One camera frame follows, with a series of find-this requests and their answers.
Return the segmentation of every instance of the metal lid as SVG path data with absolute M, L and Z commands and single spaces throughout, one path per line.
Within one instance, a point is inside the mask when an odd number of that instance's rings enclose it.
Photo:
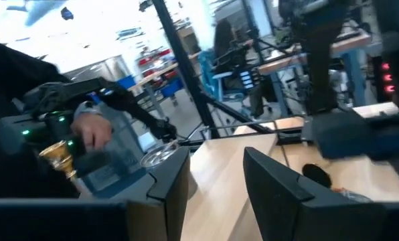
M 144 168 L 156 167 L 168 159 L 176 150 L 177 142 L 171 142 L 167 145 L 157 147 L 147 153 L 140 161 L 140 166 Z

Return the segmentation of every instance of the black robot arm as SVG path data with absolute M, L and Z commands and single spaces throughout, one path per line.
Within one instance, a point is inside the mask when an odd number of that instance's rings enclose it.
M 167 120 L 160 120 L 149 114 L 137 104 L 131 92 L 104 78 L 71 83 L 42 84 L 25 94 L 23 101 L 26 111 L 33 118 L 38 118 L 43 114 L 61 110 L 71 100 L 92 92 L 95 92 L 109 107 L 126 111 L 132 117 L 143 122 L 158 139 L 163 139 L 165 142 L 176 139 L 177 130 L 173 125 Z

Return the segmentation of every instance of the workbench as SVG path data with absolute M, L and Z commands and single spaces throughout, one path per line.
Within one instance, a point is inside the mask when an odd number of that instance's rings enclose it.
M 364 117 L 380 111 L 398 112 L 393 103 L 354 108 Z M 301 127 L 303 119 L 284 118 L 279 129 Z M 272 123 L 263 124 L 274 129 Z M 239 127 L 235 134 L 254 133 Z M 399 176 L 385 163 L 372 163 L 366 156 L 340 161 L 323 159 L 314 146 L 287 145 L 287 162 L 275 134 L 252 135 L 206 141 L 191 158 L 191 172 L 198 190 L 188 201 L 182 241 L 259 241 L 262 240 L 248 199 L 242 167 L 245 147 L 254 147 L 283 165 L 300 172 L 306 163 L 314 163 L 330 174 L 334 187 L 365 195 L 374 201 L 399 201 Z
M 371 42 L 372 38 L 362 29 L 359 29 L 358 31 L 360 31 L 360 35 L 332 44 L 331 54 L 334 58 L 343 59 L 345 70 L 347 74 L 351 75 L 351 79 L 353 80 L 354 83 L 354 104 L 355 106 L 363 106 L 366 104 L 365 102 L 366 83 L 358 61 L 358 56 L 359 56 L 358 52 L 362 48 L 366 48 L 366 46 Z M 343 37 L 344 35 L 350 34 L 351 32 L 347 31 L 339 35 L 339 37 Z M 298 52 L 299 50 L 300 49 L 298 47 L 291 47 L 287 51 L 291 53 L 293 51 Z M 278 59 L 275 61 L 272 60 L 272 59 L 277 59 L 283 55 L 284 54 L 279 52 L 278 50 L 274 50 L 271 53 L 270 57 L 265 59 L 265 61 L 269 63 L 259 66 L 258 71 L 262 75 L 269 75 L 271 77 L 276 98 L 281 108 L 281 116 L 287 117 L 288 107 L 285 101 L 284 92 L 281 87 L 283 84 L 281 83 L 281 80 L 278 77 L 278 72 L 294 68 L 295 66 L 306 64 L 307 55 L 299 54 L 295 56 L 289 56 L 284 59 Z
M 193 55 L 189 55 L 189 59 L 190 60 L 194 60 L 198 57 L 200 53 L 196 53 Z M 140 81 L 138 81 L 134 86 L 131 86 L 129 88 L 129 90 L 135 90 L 138 88 L 145 88 L 147 94 L 150 96 L 151 98 L 151 102 L 153 107 L 155 108 L 155 110 L 157 110 L 159 117 L 161 117 L 162 119 L 166 118 L 165 113 L 163 111 L 163 109 L 161 108 L 161 105 L 159 104 L 156 96 L 155 96 L 155 92 L 152 89 L 152 84 L 151 82 L 154 81 L 154 79 L 160 77 L 161 75 L 163 75 L 164 73 L 174 70 L 177 70 L 177 67 L 179 66 L 178 63 L 174 63 L 160 71 L 157 71 L 147 77 L 144 77 L 143 79 L 141 79 Z M 181 78 L 181 80 L 183 81 L 183 84 L 185 85 L 185 80 L 183 79 L 183 76 L 180 74 L 180 72 L 177 70 L 177 74 L 179 75 L 179 77 Z

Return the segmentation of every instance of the red light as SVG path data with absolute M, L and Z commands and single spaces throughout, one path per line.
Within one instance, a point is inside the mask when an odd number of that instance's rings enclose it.
M 394 92 L 394 86 L 386 86 L 385 90 L 387 93 L 393 93 Z
M 168 49 L 168 50 L 164 50 L 164 51 L 158 53 L 158 55 L 159 55 L 159 56 L 166 56 L 167 54 L 170 54 L 170 53 L 171 53 L 171 50 Z
M 384 74 L 384 81 L 392 81 L 393 77 L 391 74 Z
M 381 68 L 383 70 L 389 70 L 390 69 L 390 65 L 388 63 L 382 63 Z

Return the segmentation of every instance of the human hand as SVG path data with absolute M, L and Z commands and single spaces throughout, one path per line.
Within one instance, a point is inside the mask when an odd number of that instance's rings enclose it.
M 99 114 L 82 113 L 70 127 L 82 137 L 87 151 L 102 149 L 112 138 L 111 123 Z
M 245 46 L 250 46 L 250 47 L 252 47 L 252 46 L 253 46 L 253 43 L 254 43 L 254 40 L 253 40 L 253 39 L 249 39 L 249 40 L 247 40 L 247 41 L 244 42 L 244 45 L 245 45 Z

